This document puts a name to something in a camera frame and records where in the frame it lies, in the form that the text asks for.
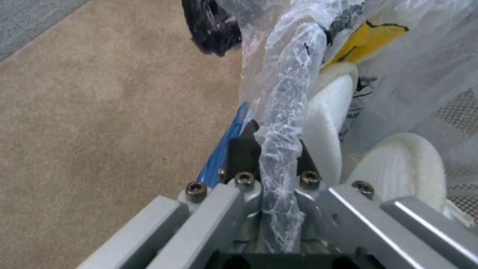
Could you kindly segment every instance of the gray metal bar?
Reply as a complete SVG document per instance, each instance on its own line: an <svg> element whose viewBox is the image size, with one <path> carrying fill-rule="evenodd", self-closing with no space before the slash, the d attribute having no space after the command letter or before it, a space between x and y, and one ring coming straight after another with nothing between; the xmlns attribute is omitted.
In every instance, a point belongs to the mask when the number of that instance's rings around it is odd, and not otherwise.
<svg viewBox="0 0 478 269"><path fill-rule="evenodd" d="M186 204L158 196L78 269L145 268L188 216Z"/></svg>
<svg viewBox="0 0 478 269"><path fill-rule="evenodd" d="M478 268L478 237L465 228L415 197L396 199L380 207L457 267Z"/></svg>
<svg viewBox="0 0 478 269"><path fill-rule="evenodd" d="M386 268L456 268L349 185L318 197L326 234L344 253L365 248Z"/></svg>
<svg viewBox="0 0 478 269"><path fill-rule="evenodd" d="M147 268L203 268L214 251L231 245L245 217L244 195L218 184Z"/></svg>

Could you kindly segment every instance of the plastic wrap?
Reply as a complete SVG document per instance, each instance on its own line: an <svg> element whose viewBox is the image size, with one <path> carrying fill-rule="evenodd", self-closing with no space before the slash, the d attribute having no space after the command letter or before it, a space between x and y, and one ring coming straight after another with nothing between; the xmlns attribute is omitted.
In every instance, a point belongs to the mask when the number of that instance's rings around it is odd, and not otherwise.
<svg viewBox="0 0 478 269"><path fill-rule="evenodd" d="M241 99L261 127L263 184L259 247L298 251L303 220L294 196L307 92L317 83L326 50L337 50L363 17L363 0L223 0L239 22Z"/></svg>
<svg viewBox="0 0 478 269"><path fill-rule="evenodd" d="M408 32L358 61L342 179L381 139L416 133L440 153L449 199L478 220L478 2L389 1L369 20Z"/></svg>

